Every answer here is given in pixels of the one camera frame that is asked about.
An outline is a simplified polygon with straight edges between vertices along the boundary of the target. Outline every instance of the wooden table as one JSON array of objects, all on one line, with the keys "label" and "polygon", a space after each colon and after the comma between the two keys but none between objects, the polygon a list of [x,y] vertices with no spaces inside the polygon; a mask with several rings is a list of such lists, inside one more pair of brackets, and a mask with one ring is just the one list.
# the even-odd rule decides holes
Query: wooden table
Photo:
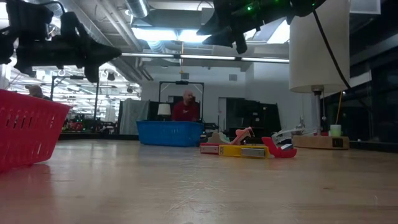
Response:
[{"label": "wooden table", "polygon": [[61,141],[0,174],[1,223],[397,223],[398,156],[300,149],[201,155],[134,141]]}]

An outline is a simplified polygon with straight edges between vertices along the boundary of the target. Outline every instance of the person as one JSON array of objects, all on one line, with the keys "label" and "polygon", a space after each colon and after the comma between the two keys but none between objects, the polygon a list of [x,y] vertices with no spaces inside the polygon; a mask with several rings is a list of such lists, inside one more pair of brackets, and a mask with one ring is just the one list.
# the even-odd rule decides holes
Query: person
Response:
[{"label": "person", "polygon": [[199,109],[195,103],[192,91],[185,90],[183,100],[174,105],[173,121],[197,121],[199,119]]},{"label": "person", "polygon": [[44,100],[51,100],[48,96],[43,94],[43,91],[40,86],[33,85],[29,87],[29,96],[37,97]]}]

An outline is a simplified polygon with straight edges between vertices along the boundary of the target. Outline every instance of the lamp shade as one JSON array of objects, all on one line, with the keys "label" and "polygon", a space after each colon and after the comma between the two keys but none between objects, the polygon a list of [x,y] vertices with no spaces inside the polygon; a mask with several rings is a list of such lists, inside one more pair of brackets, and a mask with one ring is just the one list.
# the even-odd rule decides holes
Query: lamp shade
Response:
[{"label": "lamp shade", "polygon": [[169,116],[171,115],[170,105],[168,103],[161,103],[157,110],[157,115]]},{"label": "lamp shade", "polygon": [[[349,1],[326,1],[317,9],[319,20],[343,75],[349,80]],[[295,17],[290,25],[289,88],[311,93],[323,86],[324,92],[346,89],[322,39],[315,17]]]}]

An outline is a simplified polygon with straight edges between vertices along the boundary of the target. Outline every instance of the red basket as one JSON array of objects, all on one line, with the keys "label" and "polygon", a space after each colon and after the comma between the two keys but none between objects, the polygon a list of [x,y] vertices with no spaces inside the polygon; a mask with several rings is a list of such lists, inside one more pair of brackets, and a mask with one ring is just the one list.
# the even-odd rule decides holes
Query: red basket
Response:
[{"label": "red basket", "polygon": [[69,109],[0,90],[0,171],[50,159]]}]

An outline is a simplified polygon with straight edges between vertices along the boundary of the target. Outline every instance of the blue plastic basket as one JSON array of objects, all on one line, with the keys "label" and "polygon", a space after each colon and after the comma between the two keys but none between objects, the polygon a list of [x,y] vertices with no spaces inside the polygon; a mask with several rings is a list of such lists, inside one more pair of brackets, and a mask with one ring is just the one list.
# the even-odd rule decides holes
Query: blue plastic basket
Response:
[{"label": "blue plastic basket", "polygon": [[203,125],[194,122],[137,121],[139,140],[156,146],[196,146]]}]

